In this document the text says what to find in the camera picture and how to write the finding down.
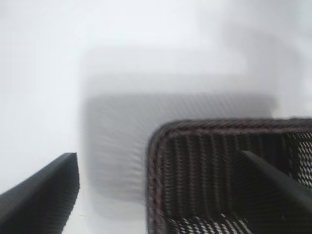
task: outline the woven texture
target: woven texture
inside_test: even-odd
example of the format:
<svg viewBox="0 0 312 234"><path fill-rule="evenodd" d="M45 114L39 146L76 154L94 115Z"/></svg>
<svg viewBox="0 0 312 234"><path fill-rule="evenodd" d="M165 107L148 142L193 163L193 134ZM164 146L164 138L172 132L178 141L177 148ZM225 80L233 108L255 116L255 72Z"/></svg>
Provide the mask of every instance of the woven texture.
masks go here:
<svg viewBox="0 0 312 234"><path fill-rule="evenodd" d="M312 191L251 152L234 157L235 210L253 233L310 234Z"/></svg>
<svg viewBox="0 0 312 234"><path fill-rule="evenodd" d="M148 150L149 233L252 233L234 208L233 157L251 151L312 188L311 132L309 119L163 126Z"/></svg>

